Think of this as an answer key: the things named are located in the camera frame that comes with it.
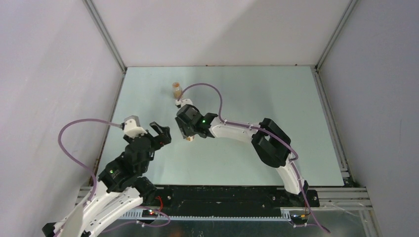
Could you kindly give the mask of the white pill bottle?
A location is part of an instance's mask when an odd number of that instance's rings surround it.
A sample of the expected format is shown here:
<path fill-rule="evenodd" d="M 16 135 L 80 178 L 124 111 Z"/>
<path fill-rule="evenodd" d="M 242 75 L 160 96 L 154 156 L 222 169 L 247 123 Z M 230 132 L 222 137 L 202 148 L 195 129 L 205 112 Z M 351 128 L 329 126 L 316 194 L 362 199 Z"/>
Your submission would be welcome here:
<path fill-rule="evenodd" d="M 195 138 L 195 136 L 187 136 L 185 138 L 185 140 L 188 141 L 188 142 L 192 142 L 194 140 L 194 138 Z"/>

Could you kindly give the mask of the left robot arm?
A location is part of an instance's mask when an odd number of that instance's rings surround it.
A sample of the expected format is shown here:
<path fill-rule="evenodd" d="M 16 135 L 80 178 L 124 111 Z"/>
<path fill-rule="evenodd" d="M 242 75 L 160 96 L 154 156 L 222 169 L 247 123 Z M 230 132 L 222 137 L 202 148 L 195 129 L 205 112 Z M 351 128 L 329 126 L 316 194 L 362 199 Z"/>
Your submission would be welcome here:
<path fill-rule="evenodd" d="M 155 202 L 157 188 L 144 173 L 155 152 L 171 143 L 170 128 L 152 122 L 150 126 L 157 133 L 153 136 L 141 127 L 137 116 L 119 124 L 97 122 L 121 129 L 127 141 L 125 150 L 98 176 L 90 172 L 91 190 L 61 221 L 43 226 L 46 237 L 97 237 L 129 210 Z"/>

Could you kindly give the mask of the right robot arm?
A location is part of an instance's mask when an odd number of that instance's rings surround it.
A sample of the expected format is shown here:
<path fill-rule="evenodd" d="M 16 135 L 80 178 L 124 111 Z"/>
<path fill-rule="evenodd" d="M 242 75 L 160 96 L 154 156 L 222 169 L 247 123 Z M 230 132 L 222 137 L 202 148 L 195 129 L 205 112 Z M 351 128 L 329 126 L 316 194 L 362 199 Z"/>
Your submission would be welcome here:
<path fill-rule="evenodd" d="M 307 205 L 308 183 L 298 171 L 296 152 L 289 136 L 271 119 L 257 125 L 222 120 L 214 113 L 202 115 L 192 104 L 177 105 L 175 120 L 183 138 L 228 138 L 253 146 L 260 160 L 274 168 L 284 183 L 288 202 L 293 206 Z"/>

